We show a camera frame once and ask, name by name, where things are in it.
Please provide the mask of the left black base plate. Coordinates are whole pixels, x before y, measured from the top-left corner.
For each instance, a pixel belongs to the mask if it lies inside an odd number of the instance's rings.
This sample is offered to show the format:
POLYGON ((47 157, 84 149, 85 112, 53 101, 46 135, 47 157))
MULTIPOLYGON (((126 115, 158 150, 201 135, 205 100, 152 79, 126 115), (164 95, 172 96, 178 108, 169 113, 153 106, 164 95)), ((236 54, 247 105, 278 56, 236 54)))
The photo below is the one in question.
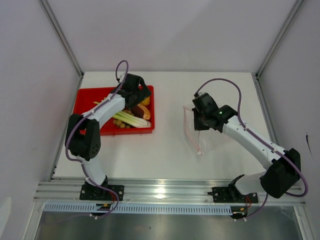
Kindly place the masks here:
MULTIPOLYGON (((124 197, 124 185, 108 185, 105 186, 118 195, 119 201, 124 197)), ((81 186, 79 199, 83 201, 116 201, 117 198, 114 193, 101 189, 100 187, 93 186, 87 182, 81 186)))

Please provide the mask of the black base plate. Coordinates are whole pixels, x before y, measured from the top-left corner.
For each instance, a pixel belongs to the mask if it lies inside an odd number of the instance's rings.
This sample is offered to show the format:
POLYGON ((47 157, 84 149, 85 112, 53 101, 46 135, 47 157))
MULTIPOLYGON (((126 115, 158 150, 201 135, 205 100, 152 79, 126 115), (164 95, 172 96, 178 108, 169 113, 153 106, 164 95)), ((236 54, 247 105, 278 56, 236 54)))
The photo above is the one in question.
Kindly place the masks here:
MULTIPOLYGON (((119 201, 124 197, 124 185, 108 185, 105 186, 118 195, 119 201)), ((114 193, 101 189, 100 187, 93 186, 87 182, 81 186, 79 199, 83 201, 116 201, 117 198, 114 193)))
POLYGON ((214 203, 237 203, 257 204, 259 202, 257 193, 241 194, 235 187, 216 186, 212 187, 207 195, 212 196, 214 203))

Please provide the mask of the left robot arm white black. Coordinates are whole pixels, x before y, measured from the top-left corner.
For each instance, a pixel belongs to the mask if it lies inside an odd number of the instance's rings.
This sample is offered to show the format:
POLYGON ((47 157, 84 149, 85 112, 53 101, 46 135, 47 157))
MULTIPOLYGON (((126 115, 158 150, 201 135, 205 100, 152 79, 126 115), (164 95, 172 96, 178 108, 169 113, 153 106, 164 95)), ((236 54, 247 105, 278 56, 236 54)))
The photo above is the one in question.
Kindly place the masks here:
POLYGON ((149 110, 142 104, 152 91, 141 76, 125 73, 116 88, 91 109, 73 113, 68 120, 65 155, 81 165, 85 182, 80 200, 122 200, 124 187, 109 185, 98 154, 101 150, 101 129, 110 120, 118 120, 136 129, 152 127, 149 110))

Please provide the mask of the clear pink-dotted zip bag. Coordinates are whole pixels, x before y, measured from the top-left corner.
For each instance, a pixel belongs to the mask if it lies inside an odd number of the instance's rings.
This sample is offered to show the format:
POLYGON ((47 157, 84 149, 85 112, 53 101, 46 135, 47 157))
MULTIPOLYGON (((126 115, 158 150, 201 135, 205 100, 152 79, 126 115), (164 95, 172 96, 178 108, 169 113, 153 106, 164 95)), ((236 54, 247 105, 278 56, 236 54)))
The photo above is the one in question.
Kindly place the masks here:
POLYGON ((192 105, 187 104, 182 108, 184 135, 198 155, 203 156, 210 152, 217 151, 233 141, 230 137, 213 129, 195 130, 192 105))

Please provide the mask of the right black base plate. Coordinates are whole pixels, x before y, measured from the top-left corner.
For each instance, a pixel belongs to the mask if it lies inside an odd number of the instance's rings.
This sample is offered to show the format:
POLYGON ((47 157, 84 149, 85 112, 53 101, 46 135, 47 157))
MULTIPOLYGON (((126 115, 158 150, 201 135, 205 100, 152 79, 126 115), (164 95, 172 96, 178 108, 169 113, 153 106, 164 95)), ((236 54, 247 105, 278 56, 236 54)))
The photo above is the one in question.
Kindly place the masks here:
POLYGON ((214 203, 237 203, 257 204, 259 202, 257 193, 241 194, 235 187, 216 186, 212 187, 207 195, 212 196, 214 203))

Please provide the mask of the bunch of tan longans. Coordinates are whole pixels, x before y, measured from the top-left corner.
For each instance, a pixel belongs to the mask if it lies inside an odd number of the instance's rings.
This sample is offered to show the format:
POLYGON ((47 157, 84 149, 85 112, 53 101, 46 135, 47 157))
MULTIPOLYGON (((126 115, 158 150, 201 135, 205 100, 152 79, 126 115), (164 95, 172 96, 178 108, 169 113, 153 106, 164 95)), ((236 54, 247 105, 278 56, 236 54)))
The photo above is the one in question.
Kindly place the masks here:
POLYGON ((129 110, 122 110, 116 113, 112 118, 113 118, 113 124, 120 129, 130 129, 133 128, 132 125, 128 124, 125 121, 122 121, 122 119, 129 119, 129 116, 134 116, 133 113, 129 110))

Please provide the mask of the aluminium mounting rail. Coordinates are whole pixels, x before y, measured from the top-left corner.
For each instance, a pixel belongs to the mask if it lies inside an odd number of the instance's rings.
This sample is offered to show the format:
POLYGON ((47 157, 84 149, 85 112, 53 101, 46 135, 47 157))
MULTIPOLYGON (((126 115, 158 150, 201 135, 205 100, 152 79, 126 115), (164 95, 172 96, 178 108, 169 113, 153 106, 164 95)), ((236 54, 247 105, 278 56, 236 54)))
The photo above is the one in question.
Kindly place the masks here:
MULTIPOLYGON (((79 202, 83 178, 53 178, 41 181, 33 200, 35 202, 79 202)), ((172 179, 109 179, 111 185, 123 185, 123 203, 204 205, 212 204, 208 195, 212 187, 227 186, 230 180, 172 180, 172 179)))

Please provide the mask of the red plastic tray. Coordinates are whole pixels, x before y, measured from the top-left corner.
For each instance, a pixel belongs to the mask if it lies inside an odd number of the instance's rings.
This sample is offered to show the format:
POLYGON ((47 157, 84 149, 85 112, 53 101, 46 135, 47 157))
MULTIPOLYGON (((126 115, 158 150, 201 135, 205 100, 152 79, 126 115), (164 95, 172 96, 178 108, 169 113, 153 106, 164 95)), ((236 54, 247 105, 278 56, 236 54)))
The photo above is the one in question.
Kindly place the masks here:
MULTIPOLYGON (((147 128, 119 128, 114 124, 114 118, 108 120, 100 129, 101 136, 116 136, 116 135, 143 135, 151 134, 155 129, 155 103, 154 103, 154 87, 147 85, 147 88, 151 91, 150 103, 146 108, 150 112, 151 127, 147 128)), ((95 107, 96 102, 100 102, 107 97, 115 87, 95 87, 95 88, 81 88, 78 90, 75 104, 73 107, 74 114, 83 114, 88 110, 95 107)))

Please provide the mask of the aluminium frame post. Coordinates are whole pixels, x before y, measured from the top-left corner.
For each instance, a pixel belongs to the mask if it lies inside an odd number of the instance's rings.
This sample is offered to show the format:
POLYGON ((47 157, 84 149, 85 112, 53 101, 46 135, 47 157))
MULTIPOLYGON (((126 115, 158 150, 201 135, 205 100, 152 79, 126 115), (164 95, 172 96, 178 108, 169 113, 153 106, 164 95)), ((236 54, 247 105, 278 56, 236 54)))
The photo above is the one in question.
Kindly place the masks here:
POLYGON ((269 50, 267 51, 266 56, 264 57, 262 63, 260 64, 257 72, 255 73, 255 78, 259 80, 267 67, 270 65, 272 59, 276 55, 278 49, 280 48, 282 42, 284 41, 286 35, 290 31, 291 27, 293 26, 296 18, 298 17, 299 13, 301 12, 303 6, 305 5, 306 0, 295 0, 292 8, 290 9, 288 15, 286 16, 283 24, 281 25, 278 33, 275 36, 269 50))
POLYGON ((84 72, 82 71, 80 64, 65 36, 65 33, 58 21, 58 18, 56 17, 50 3, 48 0, 38 0, 38 3, 40 4, 44 14, 46 15, 50 25, 53 28, 53 31, 55 32, 63 50, 65 51, 68 59, 70 60, 74 70, 76 71, 77 75, 82 78, 84 76, 84 72))

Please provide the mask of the yellow potato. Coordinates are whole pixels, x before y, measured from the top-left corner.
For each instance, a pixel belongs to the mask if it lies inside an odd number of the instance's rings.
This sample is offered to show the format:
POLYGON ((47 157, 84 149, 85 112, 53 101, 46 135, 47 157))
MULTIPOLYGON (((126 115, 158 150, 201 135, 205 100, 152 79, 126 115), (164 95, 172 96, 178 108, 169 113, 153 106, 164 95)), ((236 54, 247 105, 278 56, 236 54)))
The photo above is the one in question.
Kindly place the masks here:
POLYGON ((150 102, 151 102, 151 98, 150 98, 150 97, 147 97, 146 99, 144 99, 144 100, 141 102, 141 104, 142 104, 143 106, 148 106, 148 105, 150 104, 150 102))

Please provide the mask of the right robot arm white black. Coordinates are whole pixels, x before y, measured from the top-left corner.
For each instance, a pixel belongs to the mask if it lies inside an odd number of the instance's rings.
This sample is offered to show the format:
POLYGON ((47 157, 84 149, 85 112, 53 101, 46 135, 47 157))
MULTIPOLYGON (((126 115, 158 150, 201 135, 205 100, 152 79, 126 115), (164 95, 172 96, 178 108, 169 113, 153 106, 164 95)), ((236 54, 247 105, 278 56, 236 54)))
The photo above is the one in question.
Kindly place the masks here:
POLYGON ((300 180, 300 154, 271 143, 260 134, 245 127, 239 114, 229 105, 218 107, 208 93, 194 95, 193 125, 196 131, 213 129, 235 140, 263 166, 264 171, 252 175, 242 174, 229 184, 228 196, 239 202, 246 195, 266 192, 279 199, 300 180))

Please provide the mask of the orange purple sweet potato slice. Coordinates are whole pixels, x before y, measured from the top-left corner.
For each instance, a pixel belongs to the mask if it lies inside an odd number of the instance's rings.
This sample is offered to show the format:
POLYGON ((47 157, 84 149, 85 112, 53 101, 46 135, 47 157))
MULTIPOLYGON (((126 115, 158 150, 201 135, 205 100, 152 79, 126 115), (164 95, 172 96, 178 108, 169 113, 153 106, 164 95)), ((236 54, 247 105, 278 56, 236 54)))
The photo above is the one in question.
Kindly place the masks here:
POLYGON ((141 103, 134 106, 130 111, 133 113, 134 116, 136 116, 138 118, 141 118, 144 120, 149 120, 151 118, 150 111, 147 109, 146 106, 144 106, 141 103))

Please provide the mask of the green celery stalks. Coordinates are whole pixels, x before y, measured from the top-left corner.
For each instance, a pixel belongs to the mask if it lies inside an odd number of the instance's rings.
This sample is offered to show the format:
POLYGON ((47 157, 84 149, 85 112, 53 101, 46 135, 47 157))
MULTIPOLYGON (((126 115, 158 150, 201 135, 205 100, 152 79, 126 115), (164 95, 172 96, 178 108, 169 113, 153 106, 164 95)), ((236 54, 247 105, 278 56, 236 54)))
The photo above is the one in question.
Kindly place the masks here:
MULTIPOLYGON (((108 99, 103 101, 94 101, 96 106, 91 110, 92 115, 89 119, 97 120, 99 127, 102 128, 115 114, 117 114, 124 106, 124 101, 119 99, 114 99, 109 102, 108 99)), ((122 121, 127 122, 135 128, 150 128, 152 124, 143 118, 129 115, 129 119, 122 119, 122 121)))

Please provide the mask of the right aluminium frame post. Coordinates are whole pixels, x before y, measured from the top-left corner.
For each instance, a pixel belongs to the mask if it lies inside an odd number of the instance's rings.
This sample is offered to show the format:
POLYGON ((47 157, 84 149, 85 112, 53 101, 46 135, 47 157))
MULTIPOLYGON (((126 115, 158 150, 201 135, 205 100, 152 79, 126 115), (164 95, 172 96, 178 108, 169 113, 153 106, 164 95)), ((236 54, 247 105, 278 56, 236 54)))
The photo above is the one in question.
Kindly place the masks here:
POLYGON ((286 16, 283 24, 281 25, 278 33, 275 36, 269 50, 267 51, 266 56, 264 57, 262 63, 260 64, 257 72, 255 73, 255 78, 259 80, 267 67, 270 65, 272 59, 276 55, 278 49, 280 48, 282 42, 284 41, 286 35, 290 31, 291 27, 293 26, 296 18, 298 17, 299 13, 301 12, 303 6, 305 5, 306 0, 295 0, 292 8, 290 9, 288 15, 286 16))

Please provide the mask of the left aluminium frame post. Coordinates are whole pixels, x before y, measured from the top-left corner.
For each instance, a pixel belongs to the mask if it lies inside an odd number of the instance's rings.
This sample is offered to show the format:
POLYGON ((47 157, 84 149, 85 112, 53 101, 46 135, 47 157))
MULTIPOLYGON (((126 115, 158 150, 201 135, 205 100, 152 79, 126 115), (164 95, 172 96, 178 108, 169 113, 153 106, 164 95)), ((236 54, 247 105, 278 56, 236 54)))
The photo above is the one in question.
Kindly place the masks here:
POLYGON ((84 76, 84 72, 82 71, 80 64, 65 36, 65 33, 58 21, 58 18, 56 17, 50 3, 48 0, 38 0, 38 3, 40 4, 44 14, 46 15, 50 25, 53 28, 53 31, 55 32, 63 50, 65 51, 68 59, 70 60, 74 70, 76 71, 77 75, 82 78, 84 76))

